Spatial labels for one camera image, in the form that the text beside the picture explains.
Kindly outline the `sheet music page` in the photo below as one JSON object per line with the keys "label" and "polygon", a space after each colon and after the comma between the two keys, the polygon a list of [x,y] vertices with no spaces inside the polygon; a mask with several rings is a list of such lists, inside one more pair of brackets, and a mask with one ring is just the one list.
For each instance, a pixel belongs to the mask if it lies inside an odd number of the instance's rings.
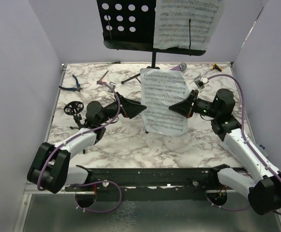
{"label": "sheet music page", "polygon": [[153,48],[207,50],[224,9],[224,0],[158,0]]}
{"label": "sheet music page", "polygon": [[190,93],[181,71],[141,69],[141,114],[147,132],[166,136],[187,133],[188,119],[169,110],[169,107],[186,99]]}

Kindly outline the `purple glitter microphone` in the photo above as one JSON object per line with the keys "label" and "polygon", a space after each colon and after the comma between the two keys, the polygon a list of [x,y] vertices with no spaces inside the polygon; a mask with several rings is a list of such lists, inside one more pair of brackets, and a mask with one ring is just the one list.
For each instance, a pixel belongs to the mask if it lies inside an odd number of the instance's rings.
{"label": "purple glitter microphone", "polygon": [[171,68],[170,70],[184,72],[186,70],[186,68],[187,68],[187,64],[182,62],[179,65]]}

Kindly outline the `small black microphone tripod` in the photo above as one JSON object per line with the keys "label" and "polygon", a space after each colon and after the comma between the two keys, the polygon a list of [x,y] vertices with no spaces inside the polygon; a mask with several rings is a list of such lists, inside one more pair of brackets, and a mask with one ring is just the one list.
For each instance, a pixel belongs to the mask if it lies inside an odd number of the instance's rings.
{"label": "small black microphone tripod", "polygon": [[71,157],[74,157],[79,153],[85,153],[84,138],[82,134],[83,131],[81,131],[81,129],[83,128],[83,125],[81,123],[82,116],[80,114],[83,109],[84,104],[80,101],[72,101],[64,107],[64,113],[69,116],[73,116],[73,120],[77,124],[77,129],[79,130],[76,134],[70,136],[63,142],[66,150],[71,153]]}

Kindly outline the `black perforated music stand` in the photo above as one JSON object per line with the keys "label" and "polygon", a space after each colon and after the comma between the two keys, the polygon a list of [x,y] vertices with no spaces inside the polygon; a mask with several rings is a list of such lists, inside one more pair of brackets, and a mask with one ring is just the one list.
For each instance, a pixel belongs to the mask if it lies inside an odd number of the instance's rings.
{"label": "black perforated music stand", "polygon": [[157,53],[201,56],[202,50],[153,48],[155,7],[157,0],[99,0],[98,12],[103,29],[104,45],[109,49],[152,53],[149,69],[155,65]]}

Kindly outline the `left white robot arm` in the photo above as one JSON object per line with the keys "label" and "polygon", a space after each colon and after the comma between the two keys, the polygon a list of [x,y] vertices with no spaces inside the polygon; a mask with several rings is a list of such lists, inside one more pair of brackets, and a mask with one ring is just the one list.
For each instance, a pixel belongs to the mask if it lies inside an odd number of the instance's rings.
{"label": "left white robot arm", "polygon": [[27,180],[36,184],[38,190],[51,193],[58,193],[68,185],[77,185],[83,191],[89,190],[93,184],[92,172],[80,165],[70,166],[70,160],[98,143],[106,126],[113,123],[118,115],[132,119],[147,108],[139,101],[127,99],[119,93],[115,97],[116,100],[107,106],[102,106],[98,101],[90,102],[86,107],[84,123],[80,122],[83,103],[72,101],[66,105],[65,113],[74,117],[79,126],[78,132],[62,142],[42,143],[29,168]]}

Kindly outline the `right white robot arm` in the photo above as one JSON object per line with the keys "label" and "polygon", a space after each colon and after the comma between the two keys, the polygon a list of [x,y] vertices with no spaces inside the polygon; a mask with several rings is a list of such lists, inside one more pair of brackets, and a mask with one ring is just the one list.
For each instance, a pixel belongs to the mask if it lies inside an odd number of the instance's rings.
{"label": "right white robot arm", "polygon": [[251,177],[245,177],[228,165],[211,168],[208,184],[213,189],[227,186],[246,197],[259,215],[281,209],[281,171],[248,139],[243,124],[233,116],[233,92],[222,88],[212,102],[198,97],[192,90],[188,97],[169,110],[190,118],[194,113],[212,118],[211,128],[225,147],[244,166]]}

